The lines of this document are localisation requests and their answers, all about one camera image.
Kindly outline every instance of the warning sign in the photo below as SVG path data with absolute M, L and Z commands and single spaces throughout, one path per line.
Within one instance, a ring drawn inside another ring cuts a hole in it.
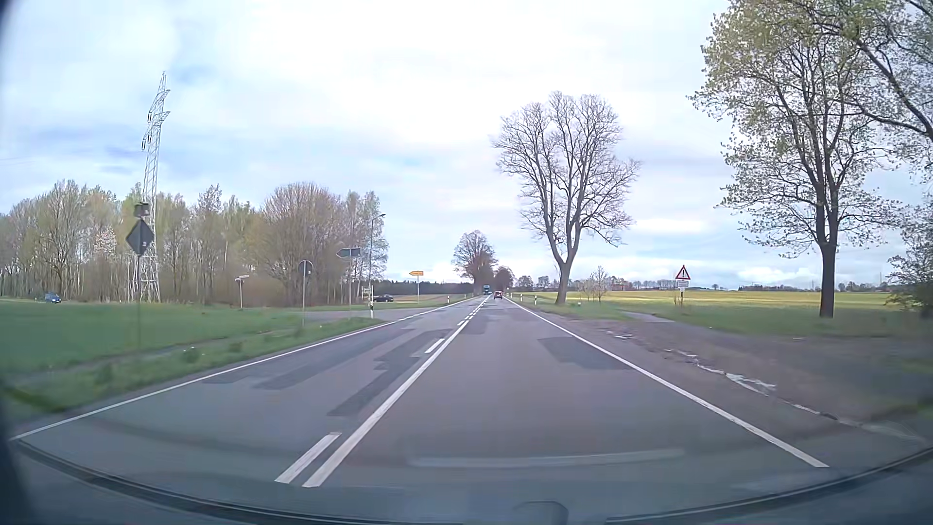
M 677 279 L 677 280 L 687 280 L 687 281 L 690 280 L 690 274 L 687 273 L 687 266 L 686 266 L 686 265 L 683 265 L 683 266 L 680 267 L 680 271 L 677 272 L 677 275 L 676 275 L 676 277 L 674 277 L 674 279 Z

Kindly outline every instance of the direction sign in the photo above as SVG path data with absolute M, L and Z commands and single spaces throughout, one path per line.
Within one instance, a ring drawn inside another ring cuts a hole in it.
M 337 252 L 337 257 L 340 257 L 341 259 L 346 259 L 348 257 L 359 257 L 362 251 L 362 248 L 341 248 Z
M 152 243 L 156 236 L 152 233 L 152 228 L 142 219 L 137 220 L 133 225 L 130 234 L 126 236 L 126 242 L 132 248 L 136 255 L 142 257 L 146 249 Z
M 681 267 L 680 267 L 680 271 L 677 272 L 677 275 L 676 275 L 676 277 L 674 277 L 674 278 L 677 279 L 677 280 L 687 280 L 687 281 L 689 281 L 689 280 L 690 280 L 690 274 L 687 273 L 687 266 L 686 266 L 686 265 L 681 266 Z

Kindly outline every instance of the road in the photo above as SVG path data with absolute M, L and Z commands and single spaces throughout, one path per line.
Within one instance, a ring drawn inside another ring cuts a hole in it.
M 578 333 L 509 299 L 396 311 L 405 316 L 18 429 L 16 442 L 175 494 L 412 520 L 542 498 L 578 518 L 720 504 L 926 446 L 810 414 L 611 334 Z M 21 462 L 42 485 L 43 467 Z

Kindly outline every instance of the street lamp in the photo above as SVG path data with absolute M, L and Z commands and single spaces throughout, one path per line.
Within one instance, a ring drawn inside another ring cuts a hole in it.
M 372 308 L 375 306 L 374 299 L 372 297 L 372 237 L 374 235 L 374 230 L 376 229 L 376 220 L 385 217 L 384 213 L 373 217 L 369 221 L 369 316 L 372 317 Z

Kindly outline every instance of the cloud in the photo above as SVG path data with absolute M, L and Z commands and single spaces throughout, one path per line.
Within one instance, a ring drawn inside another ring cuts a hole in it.
M 165 70 L 161 190 L 192 201 L 219 183 L 257 205 L 299 180 L 374 190 L 391 275 L 457 280 L 453 247 L 479 229 L 517 275 L 554 276 L 489 137 L 553 90 L 599 93 L 624 128 L 618 155 L 643 162 L 626 205 L 636 224 L 617 248 L 584 237 L 575 276 L 602 264 L 664 278 L 687 263 L 708 284 L 809 280 L 818 258 L 748 245 L 714 209 L 731 178 L 719 156 L 729 124 L 686 95 L 703 82 L 699 47 L 727 4 L 20 2 L 0 54 L 0 209 L 66 177 L 125 194 L 142 178 L 139 140 Z M 878 184 L 911 197 L 903 178 Z M 897 250 L 843 251 L 840 278 L 877 280 Z

